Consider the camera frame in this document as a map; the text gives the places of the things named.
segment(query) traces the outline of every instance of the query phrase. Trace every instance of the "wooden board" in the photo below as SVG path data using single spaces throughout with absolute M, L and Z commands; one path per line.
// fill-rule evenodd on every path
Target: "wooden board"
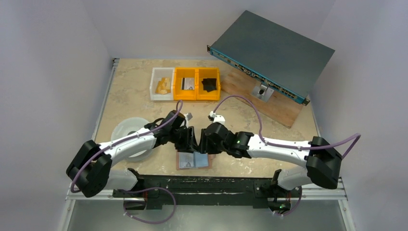
M 260 113 L 290 128 L 302 110 L 303 105 L 274 91 L 268 102 L 251 95 L 259 81 L 246 74 L 232 70 L 221 82 L 221 89 L 231 95 L 242 95 L 249 99 Z

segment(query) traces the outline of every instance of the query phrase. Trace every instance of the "marble table surface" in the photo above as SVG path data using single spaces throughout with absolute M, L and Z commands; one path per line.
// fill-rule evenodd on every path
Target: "marble table surface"
M 116 74 L 112 81 L 100 126 L 96 134 L 96 142 L 109 141 L 112 131 L 121 121 L 130 117 L 143 117 L 149 121 L 165 117 L 175 109 L 176 102 L 157 102 L 150 100 L 149 85 L 153 67 L 219 67 L 221 78 L 226 76 L 232 67 L 217 60 L 146 60 L 120 59 Z M 221 92 L 221 98 L 228 94 Z M 200 135 L 200 129 L 209 125 L 207 118 L 217 102 L 184 102 L 182 113 L 191 112 L 193 119 L 190 126 Z M 312 114 L 312 102 L 304 106 L 292 128 L 261 114 L 265 137 L 305 141 L 317 136 Z M 259 123 L 253 109 L 237 99 L 226 100 L 217 113 L 226 119 L 225 126 L 232 132 L 249 131 L 258 133 Z M 141 174 L 185 175 L 185 176 L 217 176 L 217 177 L 272 177 L 275 170 L 291 168 L 294 165 L 272 159 L 236 159 L 226 153 L 216 155 L 211 169 L 176 170 L 176 151 L 174 145 L 168 143 L 153 150 L 153 154 L 142 162 L 122 161 L 114 169 L 131 167 Z

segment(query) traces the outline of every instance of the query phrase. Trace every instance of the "wall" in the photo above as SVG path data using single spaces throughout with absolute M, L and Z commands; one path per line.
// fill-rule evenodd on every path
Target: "wall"
M 0 230 L 55 230 L 111 58 L 80 0 L 2 0 L 0 34 Z
M 407 21 L 404 0 L 338 0 L 317 36 L 336 49 L 311 96 L 322 135 L 362 133 L 342 164 L 358 230 L 406 230 Z
M 335 0 L 84 0 L 118 58 L 205 58 L 244 10 L 314 39 Z

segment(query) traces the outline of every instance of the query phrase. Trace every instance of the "table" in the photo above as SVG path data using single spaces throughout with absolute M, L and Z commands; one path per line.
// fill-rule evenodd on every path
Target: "table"
M 176 102 L 151 101 L 149 85 L 153 67 L 176 66 L 218 67 L 221 79 L 232 70 L 231 66 L 217 60 L 120 59 L 96 134 L 96 142 L 110 141 L 112 131 L 124 119 L 143 117 L 153 121 L 165 117 L 169 111 L 175 109 Z M 225 92 L 221 93 L 222 99 L 227 96 Z M 217 102 L 184 102 L 182 113 L 192 113 L 193 119 L 189 125 L 195 127 L 196 135 L 198 135 L 197 142 L 201 128 L 206 128 L 210 124 L 207 117 L 216 104 Z M 286 128 L 261 114 L 262 134 L 265 137 L 279 140 L 311 140 L 317 135 L 311 108 L 310 104 L 303 107 L 292 128 Z M 226 100 L 217 113 L 225 117 L 225 126 L 234 133 L 238 131 L 258 133 L 259 123 L 254 110 L 234 98 Z M 226 153 L 221 153 L 213 159 L 211 169 L 176 170 L 176 151 L 173 144 L 159 146 L 153 151 L 154 153 L 142 162 L 122 161 L 114 166 L 114 169 L 131 167 L 141 174 L 157 175 L 272 177 L 275 170 L 294 166 L 271 159 L 236 159 Z

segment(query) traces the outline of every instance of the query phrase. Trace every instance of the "blue edge trim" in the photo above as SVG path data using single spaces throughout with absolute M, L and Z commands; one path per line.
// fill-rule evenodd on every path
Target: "blue edge trim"
M 242 65 L 241 63 L 239 63 L 239 62 L 237 62 L 237 61 L 231 59 L 230 57 L 224 55 L 223 53 L 221 53 L 221 52 L 219 52 L 219 51 L 217 51 L 217 50 L 214 50 L 214 49 L 211 48 L 211 47 L 209 47 L 209 49 L 207 49 L 207 51 L 208 51 L 212 56 L 218 58 L 219 60 L 224 61 L 225 63 L 229 64 L 229 65 L 232 66 L 232 67 L 235 67 L 236 69 L 238 69 L 238 70 L 244 72 L 244 73 L 247 74 L 248 76 L 257 79 L 258 81 L 264 83 L 264 84 L 267 85 L 268 87 L 270 87 L 270 88 L 276 90 L 277 92 L 281 93 L 282 95 L 284 95 L 284 96 L 288 97 L 289 99 L 295 101 L 296 103 L 303 103 L 303 102 L 304 102 L 305 98 L 303 98 L 302 96 L 300 96 L 300 95 L 298 95 L 298 94 L 296 94 L 296 93 L 294 93 L 294 92 L 292 92 L 292 91 L 289 91 L 289 90 L 283 88 L 282 86 L 280 86 L 279 84 L 277 84 L 277 83 L 271 81 L 271 80 L 268 79 L 267 77 L 265 77 L 265 76 L 263 76 L 263 75 L 260 75 L 259 73 L 255 72 L 255 71 L 252 71 L 252 70 L 250 70 L 250 69 L 248 69 L 248 68 L 246 68 L 246 67 L 245 67 L 244 65 Z M 286 93 L 282 92 L 281 90 L 286 90 L 288 93 L 292 94 L 292 96 L 294 96 L 294 98 L 293 98 L 292 96 L 287 95 Z

